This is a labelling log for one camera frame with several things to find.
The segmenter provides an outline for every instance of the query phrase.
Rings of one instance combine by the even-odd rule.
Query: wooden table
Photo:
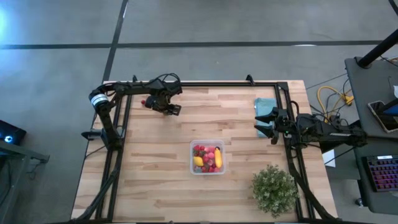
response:
[[[304,82],[288,81],[291,100],[301,113],[311,113]],[[272,87],[189,87],[172,98],[182,105],[180,116],[164,116],[141,105],[133,96],[114,222],[274,222],[295,221],[293,211],[276,220],[260,211],[250,189],[254,173],[267,165],[288,171],[282,138],[276,145],[258,138],[253,128],[254,99],[275,98]],[[94,128],[101,128],[99,119]],[[224,175],[190,173],[189,145],[195,139],[225,143]],[[101,147],[89,143],[87,153]],[[72,218],[78,217],[98,193],[106,150],[84,163]],[[310,188],[329,213],[337,216],[321,151],[303,150]],[[104,216],[109,197],[105,199]],[[307,209],[302,195],[302,208]]]

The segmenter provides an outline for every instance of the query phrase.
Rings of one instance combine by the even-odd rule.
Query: teal towel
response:
[[[256,110],[256,116],[262,116],[262,115],[267,115],[269,114],[273,107],[276,106],[276,100],[275,99],[267,99],[267,98],[256,98],[254,100],[254,109]],[[273,122],[270,122],[269,124],[264,123],[262,121],[256,120],[257,125],[263,125],[263,126],[271,126]],[[265,134],[257,130],[257,135],[260,138],[266,137]]]

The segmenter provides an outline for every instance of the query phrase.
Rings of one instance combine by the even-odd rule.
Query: gray floor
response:
[[[111,43],[122,0],[0,2],[0,44]],[[190,41],[381,40],[398,17],[387,0],[130,0],[120,43]],[[148,80],[175,72],[183,80],[304,80],[312,86],[345,73],[344,59],[372,45],[118,49],[110,80]],[[98,86],[109,49],[0,50],[0,119],[24,128],[24,145],[50,154],[26,178],[15,223],[68,220],[90,127],[90,90]],[[384,56],[398,55],[394,47]],[[342,89],[347,77],[324,85]],[[307,91],[312,105],[319,86]],[[322,93],[325,102],[328,90]],[[343,108],[349,122],[355,105]],[[394,223],[395,216],[358,208],[355,181],[330,179],[339,217]]]

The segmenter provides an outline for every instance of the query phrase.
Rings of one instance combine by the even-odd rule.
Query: keyboard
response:
[[[398,190],[398,155],[364,157],[375,192]]]

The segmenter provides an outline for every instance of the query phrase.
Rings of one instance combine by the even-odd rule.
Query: potted plant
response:
[[[252,187],[258,208],[264,212],[271,212],[274,218],[291,211],[299,196],[293,177],[279,170],[278,165],[267,166],[267,170],[254,174]]]

